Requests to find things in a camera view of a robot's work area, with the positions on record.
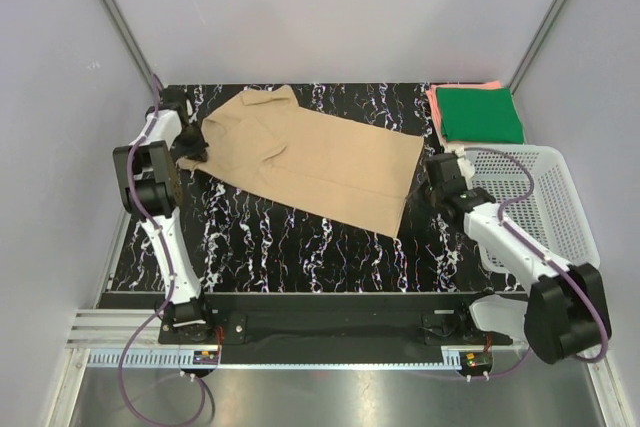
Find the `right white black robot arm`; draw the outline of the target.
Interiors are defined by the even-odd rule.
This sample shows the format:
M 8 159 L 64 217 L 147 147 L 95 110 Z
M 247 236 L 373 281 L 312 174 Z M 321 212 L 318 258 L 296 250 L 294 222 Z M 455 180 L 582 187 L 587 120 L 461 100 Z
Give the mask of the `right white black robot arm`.
M 498 333 L 526 342 L 547 364 L 604 360 L 612 329 L 599 270 L 545 248 L 507 215 L 512 200 L 497 202 L 485 189 L 468 187 L 457 154 L 430 157 L 426 171 L 421 189 L 429 204 L 493 254 L 527 295 L 524 301 L 498 294 L 476 299 L 454 318 L 457 337 L 472 344 Z

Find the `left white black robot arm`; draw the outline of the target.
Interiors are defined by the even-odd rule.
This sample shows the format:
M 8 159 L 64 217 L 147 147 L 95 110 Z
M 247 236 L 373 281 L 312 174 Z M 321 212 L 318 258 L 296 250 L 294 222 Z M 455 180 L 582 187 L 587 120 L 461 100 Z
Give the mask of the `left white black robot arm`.
M 161 89 L 159 102 L 145 114 L 140 134 L 115 148 L 112 158 L 123 207 L 140 220 L 160 269 L 165 329 L 203 343 L 214 335 L 216 319 L 207 307 L 182 234 L 183 190 L 171 155 L 175 151 L 180 158 L 197 163 L 207 159 L 208 144 L 192 113 L 193 103 L 183 90 Z

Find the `beige t shirt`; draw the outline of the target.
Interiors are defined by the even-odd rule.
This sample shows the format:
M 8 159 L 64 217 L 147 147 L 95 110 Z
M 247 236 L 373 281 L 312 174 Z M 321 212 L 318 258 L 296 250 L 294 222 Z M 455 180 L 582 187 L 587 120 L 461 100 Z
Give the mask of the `beige t shirt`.
M 202 122 L 204 161 L 250 194 L 377 234 L 398 234 L 424 140 L 301 107 L 292 88 L 247 89 Z

